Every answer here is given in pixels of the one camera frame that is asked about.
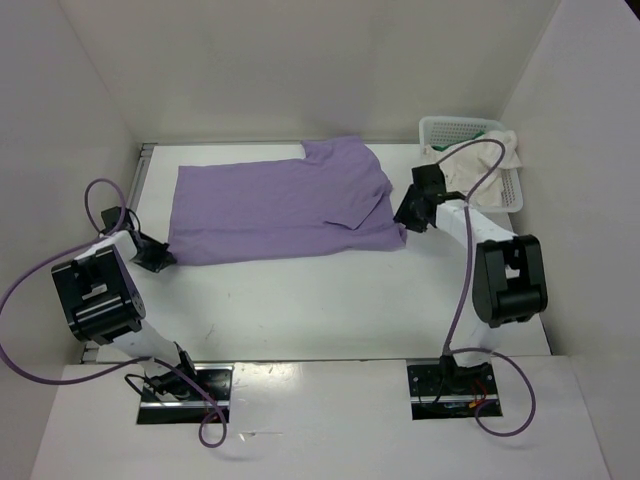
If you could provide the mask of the purple t shirt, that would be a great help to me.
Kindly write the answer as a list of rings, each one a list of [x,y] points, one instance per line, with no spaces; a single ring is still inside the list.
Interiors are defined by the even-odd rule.
[[[355,136],[305,141],[298,159],[182,166],[169,223],[181,265],[395,251],[392,184]]]

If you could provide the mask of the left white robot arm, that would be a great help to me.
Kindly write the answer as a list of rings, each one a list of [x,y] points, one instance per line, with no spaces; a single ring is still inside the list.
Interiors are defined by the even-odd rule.
[[[200,376],[188,353],[147,320],[130,265],[159,273],[177,263],[167,243],[141,232],[136,214],[122,207],[101,212],[99,241],[51,269],[71,333],[80,341],[111,345],[131,358],[143,357],[148,388],[162,399],[194,396]]]

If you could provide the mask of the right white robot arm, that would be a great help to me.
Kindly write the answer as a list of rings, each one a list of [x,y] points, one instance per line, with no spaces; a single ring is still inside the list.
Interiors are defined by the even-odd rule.
[[[412,169],[412,183],[394,221],[424,233],[434,227],[466,251],[465,274],[453,319],[439,359],[439,382],[450,393],[468,387],[498,345],[495,332],[530,321],[548,305],[540,241],[516,235],[473,208],[460,192],[446,190],[435,164]],[[464,306],[471,302],[478,325],[470,343],[451,347]]]

